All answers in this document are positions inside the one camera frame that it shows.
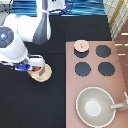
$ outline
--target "black cable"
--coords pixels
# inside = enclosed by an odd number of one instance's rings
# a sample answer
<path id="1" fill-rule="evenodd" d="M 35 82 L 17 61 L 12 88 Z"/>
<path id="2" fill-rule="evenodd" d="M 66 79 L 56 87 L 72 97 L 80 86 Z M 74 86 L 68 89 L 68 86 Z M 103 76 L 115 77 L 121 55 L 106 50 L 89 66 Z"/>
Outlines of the black cable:
<path id="1" fill-rule="evenodd" d="M 12 0 L 10 0 L 10 2 L 9 2 L 9 14 L 10 14 L 10 10 L 11 10 L 11 8 L 10 8 L 10 4 L 11 4 L 11 2 L 12 2 Z"/>
<path id="2" fill-rule="evenodd" d="M 73 9 L 73 7 L 74 7 L 74 2 L 73 2 L 73 0 L 71 0 L 70 2 L 71 2 L 71 9 L 70 9 L 70 11 L 69 11 L 69 14 L 72 13 L 72 9 Z"/>
<path id="3" fill-rule="evenodd" d="M 61 9 L 55 9 L 55 10 L 52 10 L 52 11 L 49 11 L 49 12 L 52 13 L 52 12 L 55 12 L 55 11 L 61 11 L 61 12 L 63 12 L 65 14 L 65 11 L 63 11 Z"/>

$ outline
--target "black burner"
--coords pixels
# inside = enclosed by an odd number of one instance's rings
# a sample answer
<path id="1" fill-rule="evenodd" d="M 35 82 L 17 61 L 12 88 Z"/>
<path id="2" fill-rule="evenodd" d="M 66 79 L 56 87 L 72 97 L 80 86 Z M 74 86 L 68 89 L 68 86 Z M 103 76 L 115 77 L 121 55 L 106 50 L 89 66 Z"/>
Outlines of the black burner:
<path id="1" fill-rule="evenodd" d="M 103 76 L 112 76 L 115 72 L 114 66 L 109 62 L 100 63 L 98 70 Z"/>
<path id="2" fill-rule="evenodd" d="M 96 48 L 96 54 L 100 57 L 108 57 L 111 55 L 111 49 L 106 45 L 99 45 Z"/>
<path id="3" fill-rule="evenodd" d="M 79 62 L 75 66 L 75 72 L 79 76 L 87 76 L 91 71 L 89 64 L 86 62 Z"/>
<path id="4" fill-rule="evenodd" d="M 85 52 L 78 52 L 76 49 L 74 49 L 74 54 L 79 57 L 79 58 L 84 58 L 88 55 L 89 50 L 85 51 Z"/>

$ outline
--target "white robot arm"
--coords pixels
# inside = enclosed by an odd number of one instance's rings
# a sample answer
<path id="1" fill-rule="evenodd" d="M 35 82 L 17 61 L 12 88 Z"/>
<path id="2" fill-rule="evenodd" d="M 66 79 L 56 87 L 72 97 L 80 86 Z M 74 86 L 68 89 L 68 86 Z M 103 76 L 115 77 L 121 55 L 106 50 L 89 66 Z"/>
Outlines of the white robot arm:
<path id="1" fill-rule="evenodd" d="M 42 45 L 51 36 L 47 0 L 36 0 L 37 17 L 9 14 L 0 26 L 0 63 L 15 70 L 28 71 L 43 67 L 40 55 L 30 55 L 23 42 Z"/>

